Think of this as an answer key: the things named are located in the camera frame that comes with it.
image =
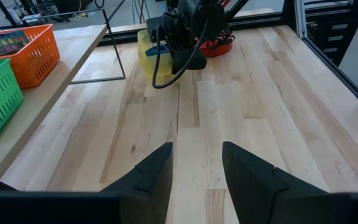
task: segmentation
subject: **wood grain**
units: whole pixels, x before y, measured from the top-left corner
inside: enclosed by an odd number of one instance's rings
[[[105,31],[105,25],[98,25],[54,32],[60,61],[39,87],[23,91],[23,103],[0,131],[0,177],[65,91]]]
[[[172,141],[167,223],[238,223],[221,162],[232,141],[324,190],[358,191],[358,100],[287,26],[234,35],[230,52],[163,90],[136,44],[120,45],[128,79],[69,86],[2,181],[98,191]],[[98,66],[112,62],[104,51],[78,76],[118,70]]]

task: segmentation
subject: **yellow plastic container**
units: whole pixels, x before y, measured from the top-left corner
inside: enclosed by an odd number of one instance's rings
[[[141,30],[137,33],[137,55],[139,63],[142,65],[144,73],[150,80],[153,78],[156,55],[147,56],[146,51],[155,47],[156,44],[151,43],[147,30]],[[171,75],[172,57],[169,52],[160,54],[160,65],[158,67],[157,77],[162,78],[166,75]]]

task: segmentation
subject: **yellow object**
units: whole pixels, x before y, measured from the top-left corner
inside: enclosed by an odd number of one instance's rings
[[[156,44],[151,43],[147,30],[141,30],[137,33],[137,55],[139,57],[139,63],[142,65],[144,73],[148,79],[153,79],[153,72],[155,66],[156,55],[146,56],[146,50],[155,47]],[[165,75],[171,75],[172,69],[172,57],[169,53],[160,55],[160,65],[158,67],[157,77],[164,77]]]

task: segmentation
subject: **colorful items in basket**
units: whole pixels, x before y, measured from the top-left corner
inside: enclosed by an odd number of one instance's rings
[[[14,54],[29,42],[23,30],[0,34],[0,56]]]

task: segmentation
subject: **orange basket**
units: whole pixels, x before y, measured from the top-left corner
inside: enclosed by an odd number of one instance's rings
[[[0,34],[15,30],[23,30],[30,43],[16,54],[0,56],[0,59],[11,59],[11,67],[20,88],[37,87],[60,59],[52,25],[3,30]]]

